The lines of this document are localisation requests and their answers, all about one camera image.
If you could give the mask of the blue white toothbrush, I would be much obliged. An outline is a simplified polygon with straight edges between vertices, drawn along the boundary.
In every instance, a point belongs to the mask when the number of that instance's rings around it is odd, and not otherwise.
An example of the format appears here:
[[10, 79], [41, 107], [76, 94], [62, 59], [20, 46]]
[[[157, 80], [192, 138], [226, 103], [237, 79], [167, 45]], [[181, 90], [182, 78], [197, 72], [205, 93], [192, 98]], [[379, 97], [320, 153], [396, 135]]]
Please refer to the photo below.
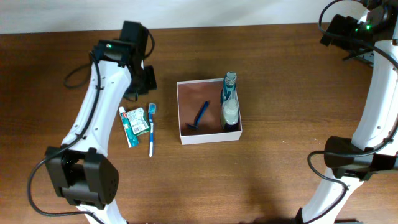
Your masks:
[[149, 124], [150, 124], [150, 144], [149, 144], [149, 157], [152, 157], [154, 154], [154, 122], [153, 122], [153, 115], [156, 112], [156, 104], [149, 103]]

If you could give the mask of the green Dettol soap pack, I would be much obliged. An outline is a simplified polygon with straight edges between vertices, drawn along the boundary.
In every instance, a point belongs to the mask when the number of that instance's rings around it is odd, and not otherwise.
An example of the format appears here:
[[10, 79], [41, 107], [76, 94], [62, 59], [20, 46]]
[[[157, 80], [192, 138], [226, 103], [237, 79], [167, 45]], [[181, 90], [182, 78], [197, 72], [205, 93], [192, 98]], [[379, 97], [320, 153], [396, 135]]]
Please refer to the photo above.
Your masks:
[[135, 136], [139, 136], [150, 131], [150, 126], [146, 120], [143, 108], [137, 108], [126, 113]]

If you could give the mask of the teal mouthwash bottle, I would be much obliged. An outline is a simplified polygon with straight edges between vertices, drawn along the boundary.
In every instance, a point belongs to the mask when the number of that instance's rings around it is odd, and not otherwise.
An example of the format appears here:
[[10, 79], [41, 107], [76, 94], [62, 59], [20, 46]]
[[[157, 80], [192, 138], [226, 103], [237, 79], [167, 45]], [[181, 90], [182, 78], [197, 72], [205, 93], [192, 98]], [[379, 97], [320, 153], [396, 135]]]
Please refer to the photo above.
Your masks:
[[223, 89], [221, 91], [221, 104], [223, 104], [226, 100], [228, 100], [233, 91], [236, 89], [236, 80], [237, 74], [236, 72], [228, 72], [223, 79]]

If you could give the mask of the clear pump soap bottle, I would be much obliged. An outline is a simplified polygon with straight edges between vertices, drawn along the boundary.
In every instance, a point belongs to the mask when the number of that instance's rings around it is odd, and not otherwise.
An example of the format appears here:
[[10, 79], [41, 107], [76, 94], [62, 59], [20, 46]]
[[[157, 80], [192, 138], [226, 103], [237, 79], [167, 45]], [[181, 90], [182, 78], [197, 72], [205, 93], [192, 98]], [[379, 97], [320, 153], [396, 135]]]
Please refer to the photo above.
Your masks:
[[226, 132], [237, 131], [239, 126], [239, 105], [234, 98], [226, 100], [221, 109], [221, 127]]

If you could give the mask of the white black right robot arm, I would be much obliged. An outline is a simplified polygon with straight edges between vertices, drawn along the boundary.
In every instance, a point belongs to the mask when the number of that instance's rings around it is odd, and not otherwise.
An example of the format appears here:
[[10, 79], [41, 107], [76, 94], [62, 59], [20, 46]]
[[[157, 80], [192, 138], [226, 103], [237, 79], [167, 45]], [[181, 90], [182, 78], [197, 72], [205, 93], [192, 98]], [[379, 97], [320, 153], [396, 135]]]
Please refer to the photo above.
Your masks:
[[372, 175], [397, 171], [397, 1], [361, 1], [359, 20], [335, 15], [321, 43], [373, 67], [363, 115], [352, 138], [331, 136], [307, 157], [321, 177], [294, 223], [335, 223], [349, 196]]

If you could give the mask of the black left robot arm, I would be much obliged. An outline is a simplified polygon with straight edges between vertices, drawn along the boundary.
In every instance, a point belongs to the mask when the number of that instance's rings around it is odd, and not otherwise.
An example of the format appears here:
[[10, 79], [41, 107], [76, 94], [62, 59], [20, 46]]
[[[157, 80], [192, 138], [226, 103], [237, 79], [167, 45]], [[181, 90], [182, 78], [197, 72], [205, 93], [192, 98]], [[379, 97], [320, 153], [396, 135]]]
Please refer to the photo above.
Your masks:
[[157, 88], [150, 31], [124, 21], [116, 40], [101, 40], [89, 53], [91, 75], [78, 116], [59, 147], [48, 147], [43, 163], [57, 196], [76, 206], [90, 223], [126, 223], [116, 203], [119, 172], [108, 160], [108, 141], [119, 104]]

